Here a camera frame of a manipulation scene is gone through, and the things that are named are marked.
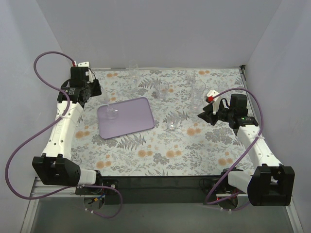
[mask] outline robotic arm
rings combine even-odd
[[[82,169],[72,162],[70,150],[84,104],[90,97],[102,94],[101,86],[97,79],[93,79],[88,62],[71,67],[70,75],[71,78],[61,86],[70,97],[69,110],[63,119],[54,125],[41,157],[33,158],[33,167],[44,184],[64,186],[94,184],[98,174],[98,171]],[[67,99],[60,92],[57,101],[56,118],[59,118],[67,106]]]
[[[215,125],[218,120],[228,122],[235,135],[247,148],[258,136],[260,130],[258,123],[252,116],[247,116],[247,96],[242,94],[231,95],[230,106],[226,99],[211,98],[219,93],[211,90],[207,94],[207,105],[204,112],[198,117]],[[233,169],[228,173],[227,184],[237,187],[248,194],[252,205],[281,205],[291,202],[294,184],[294,170],[284,166],[270,151],[263,137],[259,136],[257,142],[248,152],[255,168],[253,176]]]

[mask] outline red connector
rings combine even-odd
[[[207,98],[207,102],[208,102],[208,103],[211,103],[213,100],[214,100],[214,97],[213,97],[213,96],[209,96],[209,97]]]

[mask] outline floral pattern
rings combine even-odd
[[[197,80],[206,83],[205,94],[210,89],[222,92],[243,87],[238,69],[197,70],[196,73]],[[104,100],[101,96],[92,97],[78,121],[71,149],[73,162],[82,168],[97,169],[104,176],[219,175],[245,151],[227,123],[211,126],[191,111],[191,87],[184,70],[142,70],[137,88],[133,88],[126,70],[95,71],[95,74],[112,103],[145,96],[153,112],[155,127],[102,139],[97,109]],[[157,80],[170,84],[165,100],[156,98],[154,85]],[[232,93],[223,97],[230,100]],[[168,118],[177,123],[174,131],[167,126]],[[250,158],[246,156],[238,168],[252,173]]]

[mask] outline table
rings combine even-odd
[[[239,70],[196,70],[197,80],[210,89],[222,92],[243,87]],[[72,142],[72,161],[81,168],[97,169],[103,176],[177,176],[219,175],[244,152],[245,148],[228,123],[215,126],[205,123],[190,109],[190,84],[184,70],[141,70],[138,89],[129,88],[128,71],[95,71],[97,79],[108,92],[111,102],[146,97],[155,119],[151,130],[112,139],[99,136],[97,109],[103,105],[101,96],[92,97],[79,119]],[[154,84],[158,79],[170,84],[165,100],[156,99]],[[230,95],[224,95],[230,101]],[[166,119],[179,122],[176,130],[167,129]],[[253,174],[251,160],[246,156],[238,165]]]

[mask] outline gray wall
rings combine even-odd
[[[310,12],[311,0],[283,0],[246,66],[269,146],[295,170],[294,202],[305,232],[311,230]]]
[[[37,2],[62,50],[93,67],[237,67],[281,0]]]
[[[57,92],[34,74],[33,60],[60,47],[35,0],[1,0],[0,7],[0,232],[20,231],[28,201],[11,193],[4,180],[5,163],[13,150],[55,117]],[[66,59],[51,55],[39,72],[56,86],[69,77]],[[35,139],[16,155],[10,178],[17,191],[29,195],[35,177],[32,158],[39,156],[49,133]]]

